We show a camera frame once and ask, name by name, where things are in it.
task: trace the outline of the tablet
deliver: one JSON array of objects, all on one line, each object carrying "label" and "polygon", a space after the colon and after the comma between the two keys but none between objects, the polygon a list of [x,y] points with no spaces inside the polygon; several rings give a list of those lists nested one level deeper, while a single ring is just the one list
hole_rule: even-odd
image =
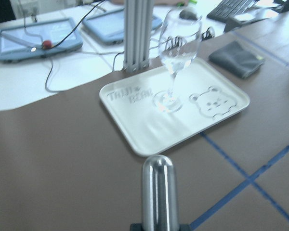
[{"label": "tablet", "polygon": [[0,29],[0,61],[19,61],[29,58],[47,57],[64,51],[81,48],[82,38],[74,31],[56,48],[43,50],[41,44],[50,40],[53,45],[68,35],[75,23],[71,18],[34,23]]},{"label": "tablet", "polygon": [[[85,28],[104,44],[122,43],[124,39],[124,9],[107,12],[85,18]],[[162,20],[156,16],[152,19],[152,30],[158,29]]]}]

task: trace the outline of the folded towel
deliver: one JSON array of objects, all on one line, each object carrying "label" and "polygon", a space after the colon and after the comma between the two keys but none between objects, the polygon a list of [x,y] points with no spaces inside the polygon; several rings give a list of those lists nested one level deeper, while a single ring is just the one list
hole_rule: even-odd
[{"label": "folded towel", "polygon": [[264,58],[243,49],[236,41],[214,51],[209,60],[240,78],[247,78],[264,63]]}]

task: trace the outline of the glass stem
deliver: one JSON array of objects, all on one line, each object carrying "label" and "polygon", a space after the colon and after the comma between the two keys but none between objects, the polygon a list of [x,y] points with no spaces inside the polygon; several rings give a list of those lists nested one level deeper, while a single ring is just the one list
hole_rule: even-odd
[{"label": "glass stem", "polygon": [[175,71],[171,74],[171,82],[170,82],[170,86],[168,88],[168,95],[170,98],[173,97],[174,81],[175,81],[177,74],[178,74],[177,71]]}]

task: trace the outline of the red ball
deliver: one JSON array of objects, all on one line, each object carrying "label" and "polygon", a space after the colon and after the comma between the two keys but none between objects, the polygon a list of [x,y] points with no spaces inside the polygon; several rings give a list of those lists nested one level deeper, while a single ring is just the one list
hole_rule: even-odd
[{"label": "red ball", "polygon": [[44,50],[50,49],[51,47],[53,47],[53,44],[52,44],[52,42],[50,40],[43,41],[42,48]]}]

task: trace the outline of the silver rod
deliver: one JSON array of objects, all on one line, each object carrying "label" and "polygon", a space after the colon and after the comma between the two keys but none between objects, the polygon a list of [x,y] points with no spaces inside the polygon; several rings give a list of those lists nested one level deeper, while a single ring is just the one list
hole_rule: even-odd
[{"label": "silver rod", "polygon": [[142,204],[144,231],[178,231],[175,169],[163,155],[149,157],[143,165]]}]

